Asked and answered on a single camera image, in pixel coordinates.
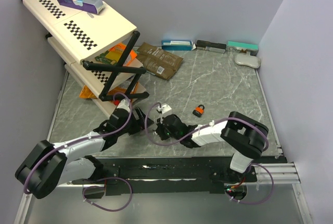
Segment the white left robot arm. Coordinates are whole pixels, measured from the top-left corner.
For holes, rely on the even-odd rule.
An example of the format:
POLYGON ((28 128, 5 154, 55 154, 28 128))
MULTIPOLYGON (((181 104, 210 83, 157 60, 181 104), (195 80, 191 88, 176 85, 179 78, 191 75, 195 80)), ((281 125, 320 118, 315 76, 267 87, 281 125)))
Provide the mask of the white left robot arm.
POLYGON ((120 108, 85 136, 61 143, 40 141, 16 170, 15 178, 26 194, 38 199, 73 180, 97 183, 103 177, 103 164, 92 154, 112 147, 125 134, 142 131, 145 118, 139 107, 134 112, 120 108))

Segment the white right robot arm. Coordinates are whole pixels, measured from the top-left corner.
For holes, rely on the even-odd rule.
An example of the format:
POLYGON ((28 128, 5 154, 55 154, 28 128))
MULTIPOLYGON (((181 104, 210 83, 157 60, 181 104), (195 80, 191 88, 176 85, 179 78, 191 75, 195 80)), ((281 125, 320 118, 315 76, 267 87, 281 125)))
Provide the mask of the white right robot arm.
POLYGON ((156 134, 161 140, 173 138, 187 148, 225 142, 235 149, 227 175, 240 181, 251 163, 268 149, 268 127, 239 112, 207 125, 186 125, 175 114, 157 120, 156 134))

